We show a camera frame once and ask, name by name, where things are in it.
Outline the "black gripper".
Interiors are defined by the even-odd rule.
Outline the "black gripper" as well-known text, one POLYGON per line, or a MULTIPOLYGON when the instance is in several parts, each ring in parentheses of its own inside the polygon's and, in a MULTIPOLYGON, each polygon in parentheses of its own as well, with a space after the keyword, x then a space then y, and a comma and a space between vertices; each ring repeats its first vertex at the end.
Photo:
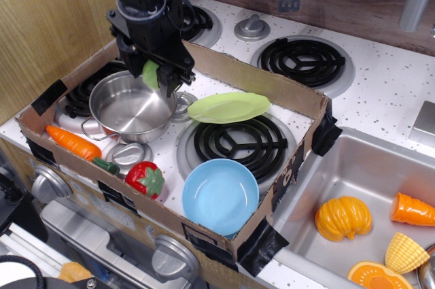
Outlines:
POLYGON ((161 65, 156 73, 165 97, 196 79, 194 59, 181 40, 183 4, 192 7, 188 0, 116 0, 117 8, 106 15, 120 56, 134 78, 142 75, 150 60, 161 65))

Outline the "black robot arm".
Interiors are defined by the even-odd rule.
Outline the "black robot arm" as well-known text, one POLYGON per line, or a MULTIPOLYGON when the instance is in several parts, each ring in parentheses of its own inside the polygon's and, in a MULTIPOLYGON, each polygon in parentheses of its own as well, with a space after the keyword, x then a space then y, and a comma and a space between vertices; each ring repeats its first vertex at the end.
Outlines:
POLYGON ((194 59, 181 40, 183 7, 189 5, 188 0, 116 0, 106 13, 130 73, 137 78, 146 63, 156 64, 144 82, 165 97, 194 81, 194 59))

